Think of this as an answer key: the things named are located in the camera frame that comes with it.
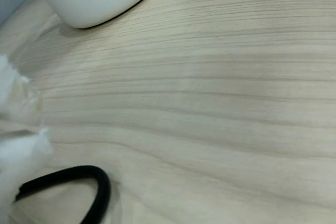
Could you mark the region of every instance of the black elastic band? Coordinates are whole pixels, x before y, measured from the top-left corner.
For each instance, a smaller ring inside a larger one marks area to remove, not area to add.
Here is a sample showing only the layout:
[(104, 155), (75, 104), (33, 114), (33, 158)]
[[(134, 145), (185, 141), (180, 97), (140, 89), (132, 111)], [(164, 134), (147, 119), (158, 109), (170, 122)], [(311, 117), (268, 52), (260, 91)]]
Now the black elastic band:
[(83, 178), (96, 179), (98, 191), (81, 224), (99, 224), (109, 205), (111, 184), (108, 175), (96, 166), (83, 165), (67, 168), (24, 183), (16, 196), (16, 201), (48, 187)]

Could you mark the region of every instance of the crumpled tissue paper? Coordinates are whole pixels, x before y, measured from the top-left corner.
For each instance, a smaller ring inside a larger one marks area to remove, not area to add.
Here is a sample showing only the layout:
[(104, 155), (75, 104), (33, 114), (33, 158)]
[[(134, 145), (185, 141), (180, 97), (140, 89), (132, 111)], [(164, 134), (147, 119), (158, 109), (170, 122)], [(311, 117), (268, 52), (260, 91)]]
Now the crumpled tissue paper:
[[(20, 186), (32, 179), (53, 152), (41, 114), (40, 93), (0, 55), (0, 124), (22, 127), (13, 132), (0, 129), (0, 224), (8, 223)], [(28, 130), (32, 126), (38, 130)]]

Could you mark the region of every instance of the wood grain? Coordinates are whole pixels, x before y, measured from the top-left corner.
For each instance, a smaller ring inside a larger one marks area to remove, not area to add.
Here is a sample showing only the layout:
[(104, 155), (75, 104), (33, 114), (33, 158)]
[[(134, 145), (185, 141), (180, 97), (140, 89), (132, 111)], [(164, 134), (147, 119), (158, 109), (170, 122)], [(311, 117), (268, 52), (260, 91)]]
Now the wood grain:
[[(29, 0), (0, 50), (45, 98), (55, 156), (115, 181), (105, 223), (334, 223), (336, 0), (143, 0), (92, 29)], [(16, 206), (78, 223), (94, 186)]]

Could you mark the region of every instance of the light wood surface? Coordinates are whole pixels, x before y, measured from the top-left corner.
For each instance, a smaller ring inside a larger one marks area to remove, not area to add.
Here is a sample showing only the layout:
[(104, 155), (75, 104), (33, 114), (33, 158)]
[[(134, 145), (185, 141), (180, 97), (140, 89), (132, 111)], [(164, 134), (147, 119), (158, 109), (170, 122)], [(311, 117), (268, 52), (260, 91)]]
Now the light wood surface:
[[(336, 0), (144, 0), (76, 30), (43, 0), (0, 51), (45, 98), (39, 174), (104, 168), (104, 223), (335, 223)], [(13, 223), (79, 223), (92, 183), (26, 199)]]

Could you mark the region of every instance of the black hair tie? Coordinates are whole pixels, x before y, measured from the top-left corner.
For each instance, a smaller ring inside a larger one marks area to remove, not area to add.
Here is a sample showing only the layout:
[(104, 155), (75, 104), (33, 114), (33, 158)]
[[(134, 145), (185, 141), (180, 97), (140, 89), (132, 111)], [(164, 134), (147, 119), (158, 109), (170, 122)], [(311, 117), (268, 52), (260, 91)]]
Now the black hair tie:
[(81, 224), (99, 224), (109, 205), (111, 184), (108, 175), (96, 166), (83, 165), (67, 168), (26, 182), (20, 187), (20, 192), (15, 201), (48, 187), (83, 178), (96, 179), (98, 191), (90, 210)]

